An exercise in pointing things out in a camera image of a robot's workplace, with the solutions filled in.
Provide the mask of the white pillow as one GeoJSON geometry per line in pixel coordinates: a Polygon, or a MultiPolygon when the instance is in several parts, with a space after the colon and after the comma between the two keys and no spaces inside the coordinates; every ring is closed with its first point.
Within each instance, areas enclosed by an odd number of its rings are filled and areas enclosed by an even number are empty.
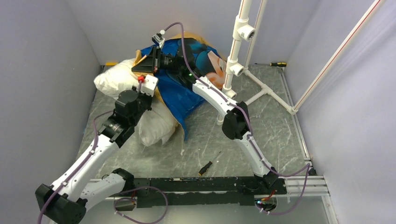
{"type": "Polygon", "coordinates": [[[97,90],[115,99],[98,134],[119,147],[135,132],[147,147],[159,141],[164,144],[176,130],[176,119],[160,99],[158,79],[148,73],[139,76],[132,71],[135,64],[136,59],[127,59],[95,77],[97,90]]]}

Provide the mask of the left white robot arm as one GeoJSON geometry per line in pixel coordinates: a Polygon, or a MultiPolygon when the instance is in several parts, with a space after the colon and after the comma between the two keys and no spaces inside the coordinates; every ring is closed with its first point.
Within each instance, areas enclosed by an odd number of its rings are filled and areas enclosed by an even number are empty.
{"type": "Polygon", "coordinates": [[[133,192],[134,176],[122,168],[99,182],[91,183],[90,179],[134,133],[143,113],[151,110],[153,97],[153,93],[136,89],[119,94],[112,115],[94,129],[94,140],[86,151],[51,185],[41,184],[35,191],[40,208],[37,223],[47,216],[58,224],[78,224],[106,197],[133,192]]]}

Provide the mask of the yellow blue pillowcase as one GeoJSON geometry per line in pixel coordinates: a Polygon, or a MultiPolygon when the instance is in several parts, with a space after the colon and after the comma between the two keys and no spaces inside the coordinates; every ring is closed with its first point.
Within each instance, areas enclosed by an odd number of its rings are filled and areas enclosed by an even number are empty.
{"type": "Polygon", "coordinates": [[[177,123],[187,132],[185,119],[197,109],[204,99],[192,91],[196,77],[206,76],[219,90],[226,77],[226,60],[202,36],[185,31],[184,35],[166,40],[161,48],[161,60],[153,71],[153,60],[150,54],[156,45],[138,49],[133,59],[133,73],[136,75],[151,74],[159,79],[159,98],[165,103],[177,123]]]}

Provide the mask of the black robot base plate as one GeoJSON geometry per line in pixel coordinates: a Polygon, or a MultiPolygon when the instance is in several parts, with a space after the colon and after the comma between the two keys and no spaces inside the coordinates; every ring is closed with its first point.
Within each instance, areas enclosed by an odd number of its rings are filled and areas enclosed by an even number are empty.
{"type": "Polygon", "coordinates": [[[255,196],[287,193],[283,178],[265,187],[253,176],[135,178],[122,168],[113,170],[112,174],[120,174],[126,180],[126,185],[115,196],[135,196],[138,208],[205,204],[250,206],[255,196]]]}

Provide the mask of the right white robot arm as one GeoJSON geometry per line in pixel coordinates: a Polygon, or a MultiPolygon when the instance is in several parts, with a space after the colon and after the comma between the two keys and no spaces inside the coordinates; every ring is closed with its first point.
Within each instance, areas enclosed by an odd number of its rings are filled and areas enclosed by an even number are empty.
{"type": "Polygon", "coordinates": [[[248,158],[259,191],[264,194],[270,193],[276,186],[279,174],[265,158],[254,139],[246,103],[229,98],[207,77],[198,74],[198,70],[188,61],[186,55],[173,56],[163,53],[159,47],[152,47],[147,55],[132,66],[132,72],[135,74],[156,74],[160,70],[172,71],[182,86],[204,98],[224,117],[224,135],[236,142],[248,158]]]}

